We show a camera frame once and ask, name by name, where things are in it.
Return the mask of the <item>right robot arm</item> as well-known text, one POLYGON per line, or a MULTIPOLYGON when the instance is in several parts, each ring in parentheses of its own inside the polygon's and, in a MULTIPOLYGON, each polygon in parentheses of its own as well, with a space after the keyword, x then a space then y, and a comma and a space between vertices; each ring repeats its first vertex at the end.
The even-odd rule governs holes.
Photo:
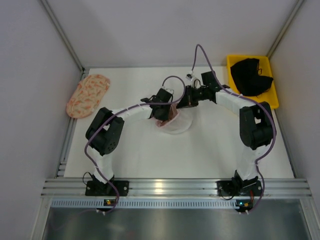
POLYGON ((235 93, 229 86, 220 84, 211 71, 202 73, 201 77, 202 84, 196 86, 200 80, 193 72, 186 75, 191 84, 185 87, 177 108, 193 108, 200 101, 209 100, 239 117, 239 136, 244 149, 233 179, 239 185, 249 185, 258 179, 259 162, 271 152, 275 144, 276 127, 270 105, 265 101, 257 103, 235 93))

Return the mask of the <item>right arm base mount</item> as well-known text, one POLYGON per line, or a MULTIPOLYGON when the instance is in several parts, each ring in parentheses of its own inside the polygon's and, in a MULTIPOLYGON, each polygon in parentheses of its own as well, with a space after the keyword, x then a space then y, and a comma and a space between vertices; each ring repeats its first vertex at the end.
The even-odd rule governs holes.
POLYGON ((234 197, 258 197, 262 193, 262 184, 258 179, 250 180, 220 180, 217 182, 218 196, 225 200, 234 197))

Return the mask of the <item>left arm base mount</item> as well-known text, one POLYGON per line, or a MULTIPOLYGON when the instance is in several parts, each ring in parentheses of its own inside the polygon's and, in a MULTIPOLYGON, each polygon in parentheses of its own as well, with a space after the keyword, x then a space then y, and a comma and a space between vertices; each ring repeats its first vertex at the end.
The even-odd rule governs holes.
MULTIPOLYGON (((125 197, 129 192, 129 181, 115 180, 112 182, 118 191, 120 197, 125 197)), ((108 183, 103 183, 99 180, 90 180, 86 184, 85 196, 89 197, 106 197, 117 196, 116 190, 108 183)))

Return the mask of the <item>pink satin bra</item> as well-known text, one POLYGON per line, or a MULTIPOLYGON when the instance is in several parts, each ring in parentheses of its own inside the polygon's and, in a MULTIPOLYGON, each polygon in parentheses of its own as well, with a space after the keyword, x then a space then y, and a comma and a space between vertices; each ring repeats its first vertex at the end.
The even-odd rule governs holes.
POLYGON ((177 109, 177 104, 172 104, 169 110, 168 119, 167 120, 157 120, 155 122, 158 128, 162 128, 164 126, 169 125, 178 115, 180 111, 177 109))

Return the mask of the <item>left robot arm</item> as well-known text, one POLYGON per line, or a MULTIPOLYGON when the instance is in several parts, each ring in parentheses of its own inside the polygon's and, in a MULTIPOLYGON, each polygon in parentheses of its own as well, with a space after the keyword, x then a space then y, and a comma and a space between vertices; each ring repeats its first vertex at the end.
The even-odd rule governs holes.
POLYGON ((93 181, 101 185, 112 181, 112 152, 119 144, 124 126, 152 118, 168 120, 172 100, 173 91, 161 88, 150 98, 141 99, 141 104, 119 110, 103 107, 97 112, 85 133, 84 147, 84 154, 93 163, 93 181))

